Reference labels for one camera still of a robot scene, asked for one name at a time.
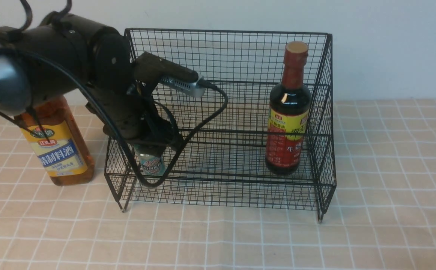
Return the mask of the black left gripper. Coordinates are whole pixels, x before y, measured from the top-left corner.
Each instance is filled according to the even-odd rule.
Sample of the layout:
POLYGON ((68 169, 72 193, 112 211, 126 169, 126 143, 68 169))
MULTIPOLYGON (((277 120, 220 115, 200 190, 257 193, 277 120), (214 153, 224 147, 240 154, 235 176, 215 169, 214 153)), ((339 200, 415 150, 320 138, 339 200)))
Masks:
POLYGON ((165 79, 184 81, 184 66, 149 52, 133 62, 126 52, 99 52, 92 65, 88 88, 127 143, 174 150, 183 144, 171 121, 159 115, 152 94, 165 79))

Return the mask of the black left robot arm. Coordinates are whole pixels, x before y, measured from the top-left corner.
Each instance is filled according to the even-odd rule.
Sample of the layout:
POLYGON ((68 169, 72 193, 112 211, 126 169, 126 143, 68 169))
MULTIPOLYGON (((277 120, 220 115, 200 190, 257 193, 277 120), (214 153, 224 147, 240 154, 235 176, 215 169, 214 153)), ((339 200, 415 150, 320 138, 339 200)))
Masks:
POLYGON ((158 114, 152 93, 165 75, 189 75, 150 53, 131 60, 113 27, 51 12, 33 29, 0 27, 0 114, 38 106, 79 89, 107 135, 147 149, 183 144, 175 123, 158 114))

